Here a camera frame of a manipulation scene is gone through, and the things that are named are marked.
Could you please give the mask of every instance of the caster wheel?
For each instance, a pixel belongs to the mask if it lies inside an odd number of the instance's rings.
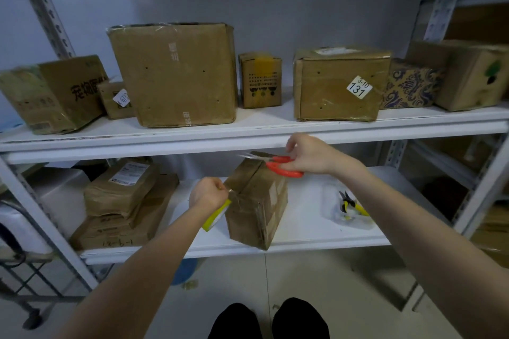
[[[41,311],[39,309],[33,310],[29,314],[29,318],[23,323],[23,329],[35,330],[42,324]]]

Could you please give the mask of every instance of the blue round object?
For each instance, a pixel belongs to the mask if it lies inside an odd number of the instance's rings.
[[[182,259],[173,277],[172,285],[177,286],[188,281],[196,270],[197,265],[198,259]]]

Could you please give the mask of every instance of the person's right hand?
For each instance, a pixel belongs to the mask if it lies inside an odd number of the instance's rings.
[[[286,151],[295,161],[282,163],[280,167],[285,170],[338,176],[342,172],[364,167],[355,158],[305,133],[293,133]]]

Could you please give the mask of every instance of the sticker reading 131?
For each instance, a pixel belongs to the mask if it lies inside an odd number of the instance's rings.
[[[347,90],[357,98],[362,99],[368,92],[371,91],[372,88],[373,86],[371,86],[368,82],[361,77],[356,76],[353,81],[350,82],[350,85],[348,85]]]

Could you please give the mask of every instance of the pliers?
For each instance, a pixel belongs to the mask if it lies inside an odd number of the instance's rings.
[[[370,217],[370,215],[366,212],[366,209],[364,209],[358,203],[356,203],[354,200],[352,200],[346,191],[342,192],[340,190],[340,194],[341,194],[341,198],[343,199],[343,204],[341,205],[341,211],[346,213],[347,207],[350,205],[352,208],[356,209],[362,216]]]

